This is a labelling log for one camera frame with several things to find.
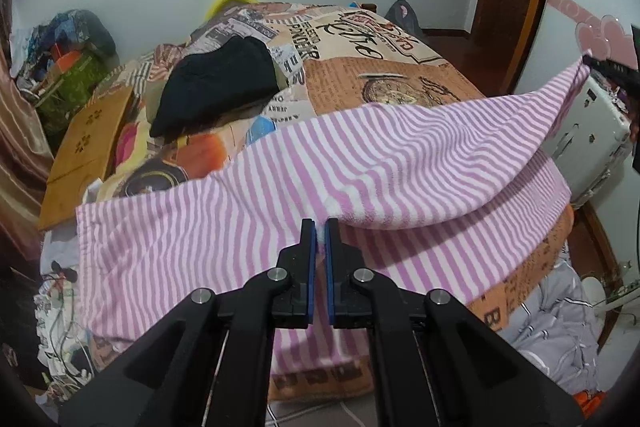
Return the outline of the pink striped pants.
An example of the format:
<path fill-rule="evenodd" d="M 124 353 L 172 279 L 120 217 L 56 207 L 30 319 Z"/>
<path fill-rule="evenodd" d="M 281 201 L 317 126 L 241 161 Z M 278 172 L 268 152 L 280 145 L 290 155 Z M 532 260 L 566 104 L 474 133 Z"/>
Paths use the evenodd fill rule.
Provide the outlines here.
<path fill-rule="evenodd" d="M 575 63 L 524 94 L 329 113 L 202 179 L 80 206 L 80 325 L 128 345 L 193 289 L 232 291 L 271 268 L 304 219 L 336 219 L 398 286 L 470 303 L 567 208 L 570 189 L 541 145 L 588 75 Z"/>

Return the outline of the white cabinet with stickers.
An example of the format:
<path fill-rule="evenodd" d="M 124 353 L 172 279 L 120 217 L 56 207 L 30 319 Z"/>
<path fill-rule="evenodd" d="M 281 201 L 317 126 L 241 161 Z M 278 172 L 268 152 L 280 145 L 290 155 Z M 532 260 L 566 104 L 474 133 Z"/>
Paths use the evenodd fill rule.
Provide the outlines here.
<path fill-rule="evenodd" d="M 589 77 L 560 129 L 542 146 L 564 176 L 573 208 L 596 195 L 630 155 L 629 125 L 612 91 Z"/>

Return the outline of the wooden door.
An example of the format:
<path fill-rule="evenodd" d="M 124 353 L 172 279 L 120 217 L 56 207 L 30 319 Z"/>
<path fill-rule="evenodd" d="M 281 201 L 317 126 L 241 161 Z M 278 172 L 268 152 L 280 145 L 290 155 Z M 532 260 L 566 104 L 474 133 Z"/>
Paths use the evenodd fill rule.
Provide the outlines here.
<path fill-rule="evenodd" d="M 547 0 L 477 0 L 472 26 L 424 31 L 427 42 L 480 92 L 514 91 Z"/>

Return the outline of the grey bedsheet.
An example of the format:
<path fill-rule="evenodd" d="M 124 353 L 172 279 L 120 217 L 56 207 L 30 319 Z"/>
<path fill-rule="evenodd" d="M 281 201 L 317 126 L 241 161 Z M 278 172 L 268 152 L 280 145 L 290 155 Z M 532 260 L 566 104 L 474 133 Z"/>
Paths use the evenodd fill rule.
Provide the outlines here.
<path fill-rule="evenodd" d="M 498 335 L 571 395 L 598 390 L 600 329 L 567 245 Z"/>

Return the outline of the grey bag on floor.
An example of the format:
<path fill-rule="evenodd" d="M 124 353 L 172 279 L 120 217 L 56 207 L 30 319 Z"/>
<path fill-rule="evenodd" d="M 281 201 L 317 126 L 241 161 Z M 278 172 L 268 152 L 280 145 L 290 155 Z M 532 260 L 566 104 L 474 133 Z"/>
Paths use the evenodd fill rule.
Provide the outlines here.
<path fill-rule="evenodd" d="M 395 1 L 386 12 L 385 18 L 407 34 L 420 40 L 424 39 L 424 32 L 420 27 L 416 12 L 406 0 Z"/>

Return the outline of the black folded garment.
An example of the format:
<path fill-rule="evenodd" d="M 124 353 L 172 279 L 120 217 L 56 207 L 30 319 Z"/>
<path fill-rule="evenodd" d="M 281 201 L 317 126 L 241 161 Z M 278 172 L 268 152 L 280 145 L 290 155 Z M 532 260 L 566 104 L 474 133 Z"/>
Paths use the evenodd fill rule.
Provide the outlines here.
<path fill-rule="evenodd" d="M 265 43 L 234 36 L 221 48 L 190 54 L 171 71 L 151 124 L 159 138 L 210 124 L 221 115 L 280 91 Z"/>

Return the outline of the newspaper print bed cover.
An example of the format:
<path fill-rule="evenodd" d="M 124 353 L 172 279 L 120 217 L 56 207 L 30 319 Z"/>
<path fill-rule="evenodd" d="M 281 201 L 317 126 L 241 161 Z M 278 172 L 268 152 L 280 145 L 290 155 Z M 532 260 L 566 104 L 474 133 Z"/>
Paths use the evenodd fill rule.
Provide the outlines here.
<path fill-rule="evenodd" d="M 371 12 L 276 3 L 250 5 L 245 15 L 253 28 L 270 30 L 270 49 L 292 51 L 302 63 L 292 86 L 278 94 L 280 102 L 303 105 L 302 118 L 292 124 L 366 104 L 431 108 L 486 98 L 426 44 Z M 224 165 L 212 172 L 242 150 L 227 154 Z M 493 329 L 504 329 L 509 315 L 551 271 L 572 220 L 568 202 L 548 236 L 518 269 L 466 304 Z"/>

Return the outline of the wooden board with paw cutouts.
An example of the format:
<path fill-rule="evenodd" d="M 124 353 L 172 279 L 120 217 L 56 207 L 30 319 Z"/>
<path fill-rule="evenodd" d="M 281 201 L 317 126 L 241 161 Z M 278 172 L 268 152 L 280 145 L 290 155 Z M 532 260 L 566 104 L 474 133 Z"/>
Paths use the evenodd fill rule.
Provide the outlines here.
<path fill-rule="evenodd" d="M 75 217 L 88 185 L 96 179 L 104 181 L 111 172 L 115 144 L 133 99 L 134 89 L 122 86 L 75 115 L 47 181 L 39 231 L 51 230 Z"/>

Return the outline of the brown striped curtain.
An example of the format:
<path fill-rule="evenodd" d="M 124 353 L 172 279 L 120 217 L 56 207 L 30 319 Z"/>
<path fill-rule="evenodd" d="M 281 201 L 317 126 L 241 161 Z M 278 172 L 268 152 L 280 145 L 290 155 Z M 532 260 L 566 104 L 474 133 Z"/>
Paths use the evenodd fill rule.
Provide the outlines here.
<path fill-rule="evenodd" d="M 2 61 L 1 245 L 8 256 L 26 261 L 40 257 L 37 223 L 52 164 L 38 115 Z"/>

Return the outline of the yellow foam tube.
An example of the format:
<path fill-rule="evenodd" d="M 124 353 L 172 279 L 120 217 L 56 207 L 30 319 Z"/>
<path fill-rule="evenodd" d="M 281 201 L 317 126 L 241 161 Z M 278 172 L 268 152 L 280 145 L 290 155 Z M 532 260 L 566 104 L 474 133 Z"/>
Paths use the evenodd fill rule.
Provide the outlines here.
<path fill-rule="evenodd" d="M 205 19 L 209 20 L 217 13 L 222 11 L 226 6 L 237 4 L 252 4 L 257 3 L 258 0 L 214 0 L 205 13 Z"/>

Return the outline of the green basket of clutter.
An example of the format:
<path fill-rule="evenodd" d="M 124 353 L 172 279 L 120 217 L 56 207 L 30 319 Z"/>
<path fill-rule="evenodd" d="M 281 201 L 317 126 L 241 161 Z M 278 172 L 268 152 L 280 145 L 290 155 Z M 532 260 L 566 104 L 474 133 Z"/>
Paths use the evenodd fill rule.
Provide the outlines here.
<path fill-rule="evenodd" d="M 117 57 L 116 44 L 89 10 L 58 13 L 14 39 L 18 92 L 36 110 L 47 136 L 61 135 Z"/>

